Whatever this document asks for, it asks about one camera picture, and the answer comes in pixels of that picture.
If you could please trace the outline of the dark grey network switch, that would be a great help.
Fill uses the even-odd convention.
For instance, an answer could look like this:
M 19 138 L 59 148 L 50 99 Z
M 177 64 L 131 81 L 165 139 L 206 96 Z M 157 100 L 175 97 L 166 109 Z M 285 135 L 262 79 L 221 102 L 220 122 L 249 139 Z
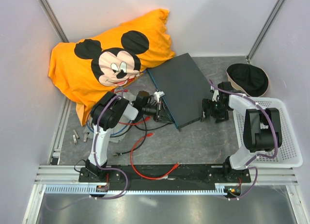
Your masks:
M 186 53 L 147 69 L 178 130 L 201 119 L 202 100 L 211 99 L 211 86 Z

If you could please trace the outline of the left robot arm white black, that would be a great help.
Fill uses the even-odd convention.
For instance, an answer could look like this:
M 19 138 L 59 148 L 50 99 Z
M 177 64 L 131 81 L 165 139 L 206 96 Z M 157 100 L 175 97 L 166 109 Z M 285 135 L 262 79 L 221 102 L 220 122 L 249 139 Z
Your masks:
M 94 127 L 92 151 L 86 160 L 85 167 L 90 177 L 101 182 L 106 178 L 107 151 L 113 129 L 120 119 L 125 117 L 131 121 L 142 115 L 156 115 L 156 106 L 148 103 L 148 96 L 138 96 L 130 102 L 121 95 L 107 92 L 92 108 L 91 117 Z

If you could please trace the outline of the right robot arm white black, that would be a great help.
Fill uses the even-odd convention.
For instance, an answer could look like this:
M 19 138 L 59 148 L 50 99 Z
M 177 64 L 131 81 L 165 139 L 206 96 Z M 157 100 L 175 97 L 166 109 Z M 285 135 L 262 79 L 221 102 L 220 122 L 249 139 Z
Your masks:
M 227 182 L 239 177 L 239 172 L 248 169 L 259 157 L 274 159 L 282 144 L 279 110 L 266 108 L 246 94 L 233 89 L 230 82 L 211 85 L 212 98 L 201 102 L 201 120 L 208 117 L 215 123 L 229 119 L 229 111 L 236 111 L 244 117 L 243 143 L 236 153 L 227 157 L 222 166 L 222 176 Z

